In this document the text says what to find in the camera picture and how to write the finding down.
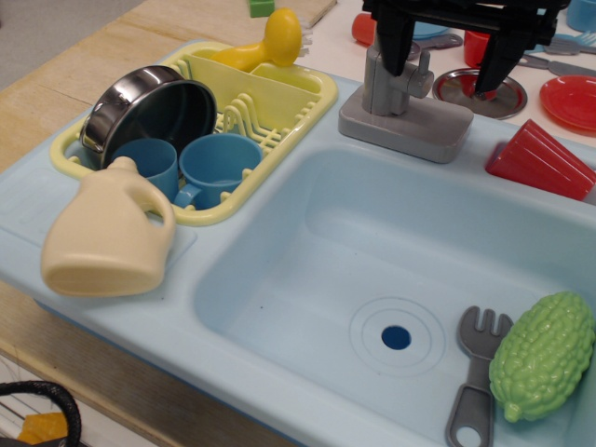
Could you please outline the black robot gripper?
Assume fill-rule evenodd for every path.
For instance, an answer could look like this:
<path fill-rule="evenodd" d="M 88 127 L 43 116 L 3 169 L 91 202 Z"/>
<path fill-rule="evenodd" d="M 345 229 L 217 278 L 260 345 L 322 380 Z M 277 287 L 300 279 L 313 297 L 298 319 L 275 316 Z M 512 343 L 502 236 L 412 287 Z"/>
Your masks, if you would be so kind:
<path fill-rule="evenodd" d="M 476 93 L 496 90 L 528 47 L 547 43 L 567 1 L 365 1 L 376 20 L 376 41 L 384 68 L 402 75 L 417 23 L 490 34 L 475 84 Z"/>

